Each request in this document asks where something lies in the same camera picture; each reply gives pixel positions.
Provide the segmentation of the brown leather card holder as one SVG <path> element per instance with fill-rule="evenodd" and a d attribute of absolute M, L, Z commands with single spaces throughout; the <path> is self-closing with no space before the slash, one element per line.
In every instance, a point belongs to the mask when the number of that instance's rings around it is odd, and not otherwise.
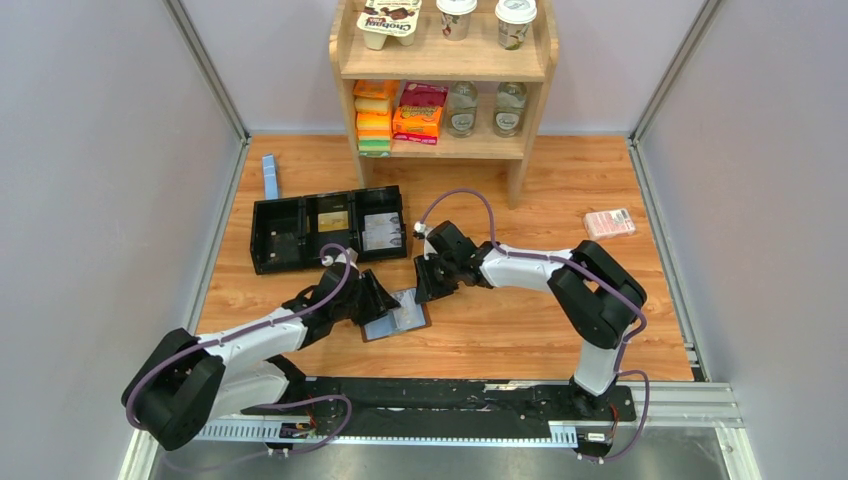
<path fill-rule="evenodd" d="M 431 321 L 426 305 L 416 302 L 416 293 L 416 288 L 392 292 L 399 307 L 361 327 L 362 340 L 373 342 L 429 327 Z"/>

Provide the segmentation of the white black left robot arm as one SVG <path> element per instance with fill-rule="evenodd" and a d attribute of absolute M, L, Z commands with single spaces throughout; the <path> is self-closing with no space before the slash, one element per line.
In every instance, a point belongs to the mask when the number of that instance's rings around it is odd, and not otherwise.
<path fill-rule="evenodd" d="M 296 413 L 306 389 L 285 354 L 325 338 L 338 322 L 363 326 L 400 306 L 372 271 L 335 263 L 318 284 L 245 325 L 200 336 L 169 331 L 121 403 L 130 424 L 167 451 L 186 445 L 209 421 L 245 409 L 271 405 Z"/>

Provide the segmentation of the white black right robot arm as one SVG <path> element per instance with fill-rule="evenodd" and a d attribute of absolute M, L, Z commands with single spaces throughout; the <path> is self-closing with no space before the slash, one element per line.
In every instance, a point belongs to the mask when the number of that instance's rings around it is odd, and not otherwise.
<path fill-rule="evenodd" d="M 623 346 L 640 325 L 648 295 L 599 243 L 584 240 L 552 252 L 475 244 L 450 221 L 434 228 L 416 223 L 414 235 L 424 243 L 414 259 L 417 303 L 450 296 L 461 285 L 552 295 L 582 339 L 571 379 L 573 410 L 592 419 L 609 407 Z"/>

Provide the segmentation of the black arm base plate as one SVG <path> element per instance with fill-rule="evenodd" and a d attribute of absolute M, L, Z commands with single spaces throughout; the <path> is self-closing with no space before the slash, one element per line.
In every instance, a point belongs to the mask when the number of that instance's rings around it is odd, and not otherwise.
<path fill-rule="evenodd" d="M 629 388 L 617 386 L 608 400 L 574 400 L 567 384 L 503 381 L 315 377 L 288 388 L 286 403 L 315 398 L 297 408 L 312 418 L 319 433 L 334 430 L 353 405 L 346 436 L 447 439 L 542 439 L 552 421 L 637 419 Z"/>

